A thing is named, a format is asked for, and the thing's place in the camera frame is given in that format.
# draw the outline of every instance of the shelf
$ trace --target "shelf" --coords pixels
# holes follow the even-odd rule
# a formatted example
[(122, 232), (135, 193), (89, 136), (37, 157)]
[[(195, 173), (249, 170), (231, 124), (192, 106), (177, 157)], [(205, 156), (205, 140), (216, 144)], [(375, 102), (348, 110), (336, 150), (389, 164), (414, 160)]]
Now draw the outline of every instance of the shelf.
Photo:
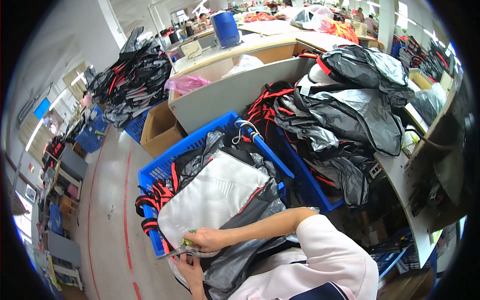
[(403, 152), (400, 152), (399, 156), (384, 156), (377, 152), (374, 156), (387, 175), (405, 211), (421, 268), (427, 262), (435, 247), (429, 228), (435, 221), (437, 214), (433, 209), (425, 206), (418, 215), (412, 215), (409, 199), (414, 192), (415, 184), (421, 181), (420, 172), (417, 172), (413, 167), (404, 170), (408, 157)]

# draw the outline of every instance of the floor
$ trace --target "floor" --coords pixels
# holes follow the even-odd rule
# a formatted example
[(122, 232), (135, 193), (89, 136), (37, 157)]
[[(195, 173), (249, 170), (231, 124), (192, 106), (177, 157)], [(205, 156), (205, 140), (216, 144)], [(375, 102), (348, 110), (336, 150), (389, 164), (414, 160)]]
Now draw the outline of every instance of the floor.
[(112, 126), (102, 148), (86, 159), (78, 225), (71, 234), (81, 247), (81, 277), (90, 300), (191, 299), (167, 261), (156, 259), (135, 212), (137, 173), (151, 160)]

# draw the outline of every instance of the white sleeve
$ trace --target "white sleeve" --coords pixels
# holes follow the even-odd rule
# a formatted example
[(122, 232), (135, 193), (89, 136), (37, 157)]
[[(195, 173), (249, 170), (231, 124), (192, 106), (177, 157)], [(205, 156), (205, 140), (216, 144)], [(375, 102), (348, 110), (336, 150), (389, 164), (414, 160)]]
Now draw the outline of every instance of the white sleeve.
[(349, 288), (357, 299), (375, 298), (376, 262), (351, 238), (338, 231), (323, 215), (303, 220), (297, 227), (308, 267), (327, 273), (331, 281)]

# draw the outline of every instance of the pink plastic bag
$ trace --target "pink plastic bag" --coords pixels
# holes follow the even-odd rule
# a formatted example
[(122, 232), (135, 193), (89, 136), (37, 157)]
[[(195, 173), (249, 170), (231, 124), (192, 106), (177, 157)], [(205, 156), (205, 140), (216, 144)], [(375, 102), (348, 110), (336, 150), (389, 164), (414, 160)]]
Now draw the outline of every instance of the pink plastic bag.
[(167, 82), (165, 82), (165, 87), (178, 92), (180, 95), (184, 95), (209, 83), (210, 81), (198, 76), (184, 75), (168, 78)]

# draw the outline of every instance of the plastic bag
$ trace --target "plastic bag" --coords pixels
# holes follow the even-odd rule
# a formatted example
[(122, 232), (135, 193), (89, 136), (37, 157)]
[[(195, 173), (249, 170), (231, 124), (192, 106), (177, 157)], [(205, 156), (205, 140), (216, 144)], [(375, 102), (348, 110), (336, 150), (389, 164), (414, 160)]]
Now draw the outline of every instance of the plastic bag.
[(168, 78), (167, 82), (165, 82), (165, 88), (169, 90), (174, 90), (180, 95), (184, 95), (209, 83), (210, 81), (198, 76), (184, 75)]
[(444, 107), (446, 100), (447, 95), (440, 83), (434, 83), (431, 89), (416, 92), (412, 105), (430, 126)]
[(264, 63), (257, 57), (242, 54), (240, 55), (240, 58), (237, 64), (227, 74), (223, 75), (222, 78), (240, 73), (242, 71), (252, 70), (252, 69), (261, 67), (263, 65)]
[(315, 4), (301, 9), (292, 18), (290, 25), (303, 29), (313, 29), (318, 32), (328, 32), (332, 26), (333, 17), (333, 13), (328, 7)]

